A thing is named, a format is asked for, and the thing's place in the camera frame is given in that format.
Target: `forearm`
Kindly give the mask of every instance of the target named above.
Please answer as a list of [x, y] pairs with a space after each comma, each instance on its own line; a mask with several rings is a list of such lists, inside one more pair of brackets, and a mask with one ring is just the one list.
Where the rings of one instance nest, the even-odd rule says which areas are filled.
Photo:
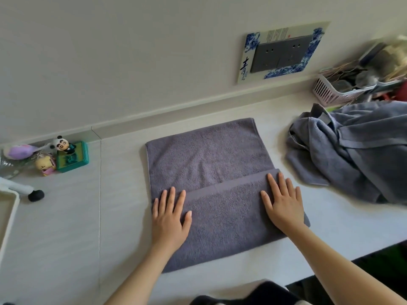
[[398, 294], [334, 251], [305, 225], [289, 229], [286, 234], [336, 305], [407, 304]]
[[171, 257], [160, 248], [151, 248], [143, 261], [112, 294], [105, 305], [145, 305], [155, 282]]

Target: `wall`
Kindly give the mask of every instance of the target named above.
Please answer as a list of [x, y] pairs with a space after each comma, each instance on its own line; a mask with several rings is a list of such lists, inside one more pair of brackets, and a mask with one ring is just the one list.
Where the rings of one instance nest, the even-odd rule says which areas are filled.
[[406, 30], [405, 8], [407, 0], [0, 0], [0, 143], [264, 87], [271, 81], [236, 85], [247, 32], [332, 21], [301, 78]]

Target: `dark floor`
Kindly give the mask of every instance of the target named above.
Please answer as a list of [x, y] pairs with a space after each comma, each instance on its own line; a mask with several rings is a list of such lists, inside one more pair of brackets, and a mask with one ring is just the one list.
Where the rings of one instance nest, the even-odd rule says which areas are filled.
[[[353, 262], [407, 300], [407, 241]], [[333, 305], [315, 276], [287, 285], [287, 288], [313, 305]]]

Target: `black rubber cap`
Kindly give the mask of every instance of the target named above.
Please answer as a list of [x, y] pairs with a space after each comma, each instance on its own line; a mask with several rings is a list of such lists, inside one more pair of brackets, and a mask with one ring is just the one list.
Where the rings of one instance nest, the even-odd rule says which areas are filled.
[[28, 200], [31, 202], [36, 202], [45, 197], [45, 194], [42, 190], [34, 190], [31, 194], [28, 195]]

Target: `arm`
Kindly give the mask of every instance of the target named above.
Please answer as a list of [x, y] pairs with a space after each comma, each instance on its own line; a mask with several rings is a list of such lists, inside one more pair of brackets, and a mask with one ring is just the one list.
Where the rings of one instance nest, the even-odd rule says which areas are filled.
[[304, 225], [304, 208], [300, 188], [280, 172], [279, 184], [267, 175], [274, 204], [261, 192], [267, 214], [308, 261], [316, 277], [335, 305], [407, 305], [402, 297], [361, 268], [345, 259]]
[[170, 190], [166, 204], [167, 191], [153, 205], [153, 240], [143, 261], [112, 294], [105, 305], [145, 305], [147, 304], [155, 282], [173, 253], [180, 248], [188, 236], [192, 223], [192, 212], [185, 216], [184, 225], [180, 218], [185, 200], [185, 190], [178, 198], [174, 208], [176, 190]]

